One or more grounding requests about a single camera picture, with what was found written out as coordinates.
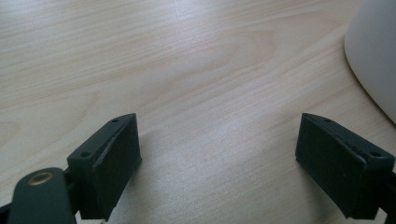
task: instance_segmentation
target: white container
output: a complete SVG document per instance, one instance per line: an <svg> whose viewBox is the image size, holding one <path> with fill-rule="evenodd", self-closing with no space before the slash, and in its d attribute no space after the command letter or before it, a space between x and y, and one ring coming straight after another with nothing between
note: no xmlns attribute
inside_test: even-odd
<svg viewBox="0 0 396 224"><path fill-rule="evenodd" d="M396 0L365 0L345 37L347 60L396 123Z"/></svg>

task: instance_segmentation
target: wood grain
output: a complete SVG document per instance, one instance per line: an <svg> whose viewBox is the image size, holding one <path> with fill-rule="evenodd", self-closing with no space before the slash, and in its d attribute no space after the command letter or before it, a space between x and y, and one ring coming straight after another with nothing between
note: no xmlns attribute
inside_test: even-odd
<svg viewBox="0 0 396 224"><path fill-rule="evenodd" d="M108 223L383 223L345 219L294 157L303 112L396 153L343 50L360 4L0 2L0 204L135 112L144 161Z"/></svg>

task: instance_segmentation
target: wooden table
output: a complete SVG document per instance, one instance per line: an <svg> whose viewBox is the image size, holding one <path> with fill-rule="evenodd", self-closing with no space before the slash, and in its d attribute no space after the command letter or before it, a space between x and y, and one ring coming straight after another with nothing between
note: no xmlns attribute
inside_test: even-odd
<svg viewBox="0 0 396 224"><path fill-rule="evenodd" d="M143 163L108 223L383 223L346 220L294 156L303 112L396 154L343 50L360 4L2 1L0 204L135 112Z"/></svg>

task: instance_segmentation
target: light wood tabletop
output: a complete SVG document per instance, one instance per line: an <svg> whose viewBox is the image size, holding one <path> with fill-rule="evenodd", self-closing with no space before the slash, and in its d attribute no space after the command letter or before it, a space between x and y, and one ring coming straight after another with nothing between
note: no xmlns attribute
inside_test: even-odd
<svg viewBox="0 0 396 224"><path fill-rule="evenodd" d="M303 112L396 154L343 49L360 4L1 1L0 204L136 113L143 162L108 223L383 223L345 219L294 155Z"/></svg>

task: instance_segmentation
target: white object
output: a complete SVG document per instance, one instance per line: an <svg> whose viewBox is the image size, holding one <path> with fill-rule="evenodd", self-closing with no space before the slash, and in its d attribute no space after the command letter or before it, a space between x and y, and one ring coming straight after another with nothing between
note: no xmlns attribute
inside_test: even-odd
<svg viewBox="0 0 396 224"><path fill-rule="evenodd" d="M365 0L345 37L347 60L396 123L396 0Z"/></svg>

